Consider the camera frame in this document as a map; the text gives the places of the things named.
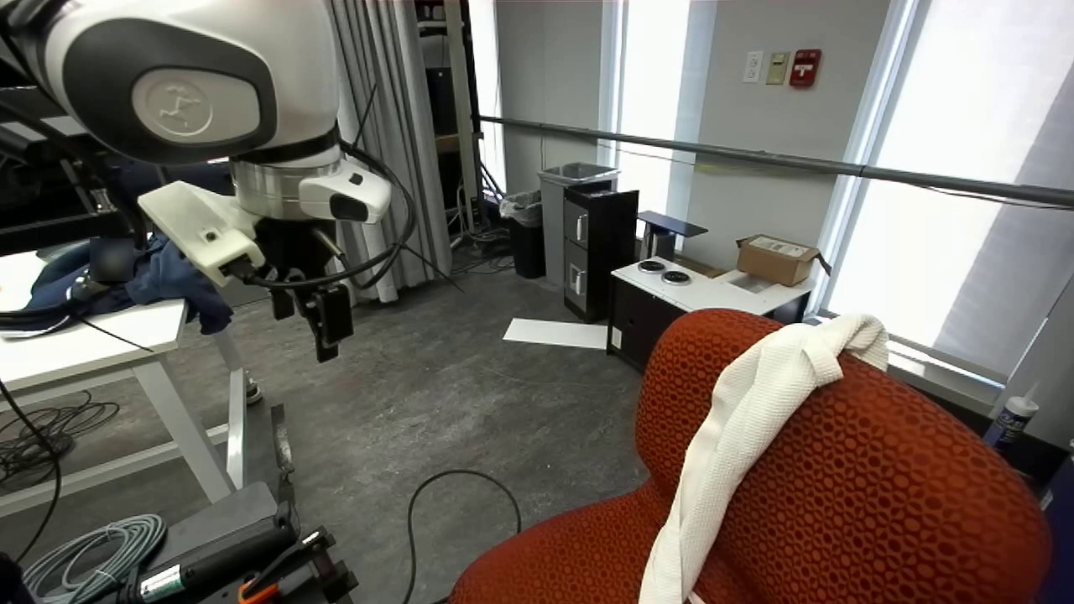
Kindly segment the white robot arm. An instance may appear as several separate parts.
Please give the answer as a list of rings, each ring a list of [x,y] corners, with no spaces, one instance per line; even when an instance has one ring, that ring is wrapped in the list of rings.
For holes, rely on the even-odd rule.
[[[303,317],[333,360],[352,336],[328,229],[393,207],[388,167],[341,138],[328,0],[5,0],[13,65],[107,150],[230,162],[226,196],[172,183],[141,215],[216,284]]]

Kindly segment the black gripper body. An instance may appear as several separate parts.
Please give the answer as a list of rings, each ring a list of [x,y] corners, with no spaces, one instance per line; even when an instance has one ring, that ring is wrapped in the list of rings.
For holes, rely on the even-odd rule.
[[[267,256],[257,281],[267,290],[317,292],[341,284],[341,280],[328,271],[336,247],[328,245],[326,222],[262,219],[257,225],[257,245]]]

